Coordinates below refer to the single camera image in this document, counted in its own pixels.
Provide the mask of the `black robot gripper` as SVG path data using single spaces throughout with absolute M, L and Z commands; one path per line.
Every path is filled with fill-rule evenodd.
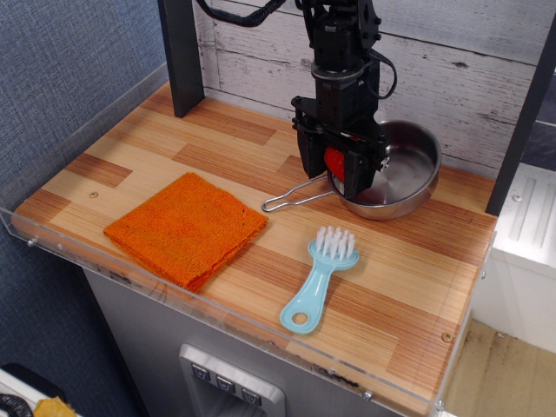
M 303 169 L 312 179 L 327 170 L 326 147 L 352 149 L 344 155 L 344 192 L 353 199 L 369 189 L 375 170 L 387 162 L 389 144 L 384 129 L 374 120 L 378 109 L 377 84 L 357 80 L 341 88 L 316 84 L 316 97 L 296 96 L 293 119 Z

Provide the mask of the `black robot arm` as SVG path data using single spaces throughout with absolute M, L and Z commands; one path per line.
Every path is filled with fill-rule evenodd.
M 310 178 L 332 171 L 326 157 L 343 156 L 334 175 L 343 195 L 356 197 L 369 189 L 374 174 L 387 166 L 389 140 L 374 115 L 382 100 L 380 66 L 387 59 L 374 51 L 380 40 L 370 1 L 299 1 L 314 51 L 311 74 L 315 98 L 297 96 L 293 127 L 305 173 Z

